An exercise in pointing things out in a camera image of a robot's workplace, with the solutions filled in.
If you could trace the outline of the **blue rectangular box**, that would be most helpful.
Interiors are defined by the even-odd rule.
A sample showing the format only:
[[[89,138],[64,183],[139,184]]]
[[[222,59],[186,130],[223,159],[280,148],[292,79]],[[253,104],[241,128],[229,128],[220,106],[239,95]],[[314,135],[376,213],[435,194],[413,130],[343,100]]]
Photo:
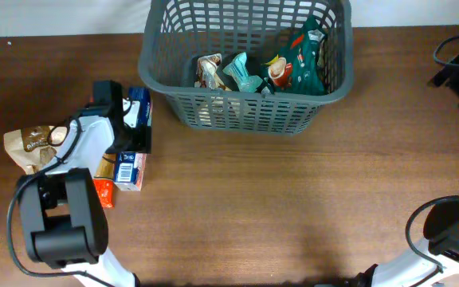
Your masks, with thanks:
[[[153,105],[148,90],[144,87],[130,87],[126,100],[140,102],[137,126],[147,124],[151,127]],[[121,152],[117,155],[114,184],[121,191],[141,191],[147,155],[138,152]]]

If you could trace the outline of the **grey plastic basket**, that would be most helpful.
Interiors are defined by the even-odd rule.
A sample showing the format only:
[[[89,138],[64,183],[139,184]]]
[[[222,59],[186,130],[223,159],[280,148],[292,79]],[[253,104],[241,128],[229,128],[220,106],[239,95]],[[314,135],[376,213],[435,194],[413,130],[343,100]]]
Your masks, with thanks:
[[[270,60],[311,15],[327,38],[319,66],[324,96],[274,92],[261,76]],[[256,92],[195,88],[197,59],[220,53],[247,53],[250,75],[263,82]],[[343,99],[353,84],[351,4],[331,1],[154,1],[143,33],[139,75],[151,90],[163,94],[175,114],[192,128],[297,134],[326,104]],[[202,126],[197,103],[211,96],[240,100],[237,129]]]

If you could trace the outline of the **light blue snack wrapper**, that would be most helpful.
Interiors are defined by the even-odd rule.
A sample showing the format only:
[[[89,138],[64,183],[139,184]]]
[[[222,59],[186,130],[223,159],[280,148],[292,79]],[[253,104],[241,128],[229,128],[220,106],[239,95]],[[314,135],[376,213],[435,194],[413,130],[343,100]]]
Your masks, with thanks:
[[[249,74],[246,62],[247,53],[239,53],[222,72],[234,79],[240,92],[256,92],[263,80],[259,76]]]

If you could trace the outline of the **green coffee mix bag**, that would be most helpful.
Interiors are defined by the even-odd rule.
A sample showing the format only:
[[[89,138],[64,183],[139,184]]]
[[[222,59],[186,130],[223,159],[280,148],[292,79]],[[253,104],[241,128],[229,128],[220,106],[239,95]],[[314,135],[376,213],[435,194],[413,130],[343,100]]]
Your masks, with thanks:
[[[300,30],[261,65],[261,76],[271,83],[274,92],[326,95],[319,66],[321,45],[326,38],[316,17],[309,16]]]

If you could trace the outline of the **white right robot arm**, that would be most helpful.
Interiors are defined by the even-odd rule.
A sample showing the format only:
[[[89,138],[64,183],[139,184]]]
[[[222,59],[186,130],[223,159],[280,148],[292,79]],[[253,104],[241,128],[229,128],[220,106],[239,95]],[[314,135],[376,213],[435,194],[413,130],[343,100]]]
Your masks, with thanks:
[[[459,54],[430,81],[449,86],[459,96]],[[395,259],[374,264],[346,286],[435,286],[459,274],[459,195],[422,204],[405,227],[409,249]]]

